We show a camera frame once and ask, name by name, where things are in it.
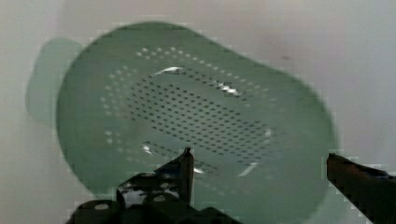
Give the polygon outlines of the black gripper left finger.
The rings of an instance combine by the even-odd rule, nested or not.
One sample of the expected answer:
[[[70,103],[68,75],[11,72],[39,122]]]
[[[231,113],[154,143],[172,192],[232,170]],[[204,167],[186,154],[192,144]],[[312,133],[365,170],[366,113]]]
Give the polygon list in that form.
[[[169,193],[182,202],[191,202],[194,157],[191,148],[153,172],[139,173],[117,187],[117,201],[124,207],[142,204],[152,194]]]

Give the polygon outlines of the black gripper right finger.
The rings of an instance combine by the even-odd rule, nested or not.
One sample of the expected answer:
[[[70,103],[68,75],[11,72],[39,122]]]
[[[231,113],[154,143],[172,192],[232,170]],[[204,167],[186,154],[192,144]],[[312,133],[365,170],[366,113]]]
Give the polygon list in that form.
[[[327,179],[373,224],[395,224],[395,176],[330,153]]]

